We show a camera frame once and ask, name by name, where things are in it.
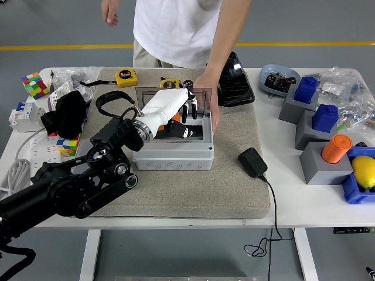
lemon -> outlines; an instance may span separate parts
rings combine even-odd
[[[375,159],[358,156],[352,161],[354,177],[362,187],[369,189],[375,186]]]

fabric mat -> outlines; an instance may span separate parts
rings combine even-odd
[[[118,68],[104,68],[99,80],[115,80]],[[118,88],[116,85],[99,85],[88,112],[88,122],[81,136],[80,150],[88,146],[110,118],[101,115],[95,107],[97,97],[114,90],[122,90],[137,100],[135,87],[159,87],[161,77],[192,80],[203,70],[182,68],[134,68],[138,86]],[[116,101],[103,109],[121,115],[130,104]],[[209,171],[139,171],[138,184],[94,213],[101,217],[172,217],[172,218],[263,218],[270,210],[267,185],[247,175],[237,160],[249,147],[261,153],[253,104],[220,108],[221,121],[214,135],[212,169]],[[129,160],[132,151],[123,150]]]

gray block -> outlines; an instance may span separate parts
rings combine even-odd
[[[315,92],[312,96],[310,104],[304,102],[295,101],[294,95],[298,88],[298,85],[291,85],[287,96],[282,103],[280,110],[279,119],[287,121],[292,124],[297,124],[305,110],[315,112],[318,104],[319,93]]]
[[[337,164],[323,160],[321,152],[327,144],[328,142],[309,142],[300,155],[306,184],[341,184],[353,172],[346,155]]]
[[[309,142],[327,142],[338,133],[334,126],[329,133],[312,129],[312,117],[315,112],[305,110],[295,128],[295,149],[304,150]]]

power adapter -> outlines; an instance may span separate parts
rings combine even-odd
[[[255,148],[249,148],[238,156],[238,160],[250,177],[261,177],[268,167]]]

gray floor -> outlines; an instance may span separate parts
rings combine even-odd
[[[120,25],[111,29],[102,22],[100,1],[7,0],[0,4],[0,46],[132,43],[134,5],[135,0],[122,1],[118,13]],[[375,42],[374,16],[374,0],[253,0],[239,42]],[[375,92],[374,46],[236,47],[236,52],[243,67],[279,64],[355,68]],[[53,66],[129,67],[131,64],[131,49],[0,51],[0,153],[11,134],[8,126],[11,109],[27,95],[21,83],[22,76]],[[352,267],[347,267],[340,262],[337,265],[341,270],[327,266],[332,264],[330,261],[335,259],[338,249],[359,249],[364,245],[364,235],[338,239],[330,231],[308,230],[321,280],[349,280],[348,271],[352,272],[353,267],[358,270],[356,273],[366,266],[375,268],[374,264],[353,263]],[[85,234],[85,231],[25,233],[14,244],[37,249],[39,258],[14,280],[78,280],[80,266],[77,264],[83,256]],[[266,258],[254,261],[242,251],[244,243],[257,243],[264,234],[265,230],[261,229],[106,231],[96,280],[153,274],[244,274],[266,280]],[[366,246],[373,252],[373,239],[367,239]],[[333,253],[325,254],[328,249]],[[340,251],[340,254],[351,257],[350,251]],[[4,256],[0,270],[9,268],[14,261]],[[357,276],[351,280],[365,280],[364,275],[358,273]],[[272,277],[273,280],[301,280],[293,243],[274,244]]]

